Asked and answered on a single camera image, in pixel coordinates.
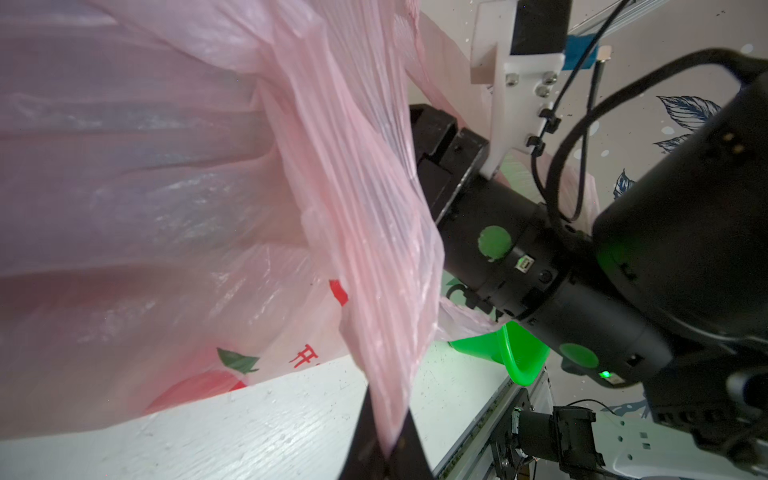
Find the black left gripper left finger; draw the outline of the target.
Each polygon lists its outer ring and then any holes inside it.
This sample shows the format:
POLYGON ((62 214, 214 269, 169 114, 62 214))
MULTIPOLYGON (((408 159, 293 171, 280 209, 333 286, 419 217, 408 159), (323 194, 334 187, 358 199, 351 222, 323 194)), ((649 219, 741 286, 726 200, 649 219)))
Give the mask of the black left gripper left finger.
POLYGON ((339 480, 388 478, 388 463, 378 441, 371 392, 367 390, 339 480))

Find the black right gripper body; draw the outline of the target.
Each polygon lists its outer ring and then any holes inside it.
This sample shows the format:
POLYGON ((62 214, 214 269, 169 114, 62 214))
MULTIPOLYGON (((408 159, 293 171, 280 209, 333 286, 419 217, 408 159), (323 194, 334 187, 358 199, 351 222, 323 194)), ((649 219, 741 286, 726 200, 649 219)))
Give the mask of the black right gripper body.
POLYGON ((541 204, 480 168, 488 141, 448 113, 410 108, 417 174, 445 250, 444 268, 471 305, 527 318, 551 297, 567 267, 541 204))

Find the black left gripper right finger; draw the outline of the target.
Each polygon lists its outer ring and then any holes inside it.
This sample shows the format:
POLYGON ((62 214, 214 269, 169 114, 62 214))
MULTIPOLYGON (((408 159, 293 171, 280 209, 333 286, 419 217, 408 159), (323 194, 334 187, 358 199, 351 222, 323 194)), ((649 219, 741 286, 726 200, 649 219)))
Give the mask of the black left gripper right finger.
POLYGON ((394 480, 433 480, 411 412, 408 412, 400 437, 389 457, 389 478, 394 480))

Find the pink plastic bag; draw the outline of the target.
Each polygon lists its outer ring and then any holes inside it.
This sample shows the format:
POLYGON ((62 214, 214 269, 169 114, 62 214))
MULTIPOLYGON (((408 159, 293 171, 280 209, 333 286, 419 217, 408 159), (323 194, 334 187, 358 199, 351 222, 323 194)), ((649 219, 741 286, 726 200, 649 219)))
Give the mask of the pink plastic bag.
POLYGON ((391 445, 454 305, 408 91, 490 92, 416 1, 1 5, 1 436, 115 426, 351 355, 391 445))

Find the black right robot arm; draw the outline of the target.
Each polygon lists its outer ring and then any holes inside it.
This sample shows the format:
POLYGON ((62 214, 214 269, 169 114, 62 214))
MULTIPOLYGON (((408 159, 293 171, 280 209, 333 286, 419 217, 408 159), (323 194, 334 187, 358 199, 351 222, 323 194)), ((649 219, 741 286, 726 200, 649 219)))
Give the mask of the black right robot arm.
POLYGON ((644 387, 663 433, 692 452, 767 473, 767 63, 733 50, 687 54, 580 120, 534 203, 480 176, 489 144, 429 105, 410 109, 418 177, 471 313, 510 318, 573 373, 644 387), (700 65, 739 93, 615 200, 590 233, 567 226, 559 182, 576 141, 603 115, 700 65))

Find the green plastic basket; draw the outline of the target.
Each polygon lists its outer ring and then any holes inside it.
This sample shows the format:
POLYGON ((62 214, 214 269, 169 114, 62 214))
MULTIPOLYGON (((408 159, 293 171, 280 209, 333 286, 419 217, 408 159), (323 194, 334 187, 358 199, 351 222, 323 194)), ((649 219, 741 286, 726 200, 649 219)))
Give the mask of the green plastic basket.
POLYGON ((550 353, 548 346, 515 322, 449 345, 459 353, 503 365, 509 378, 523 387, 535 382, 550 353))

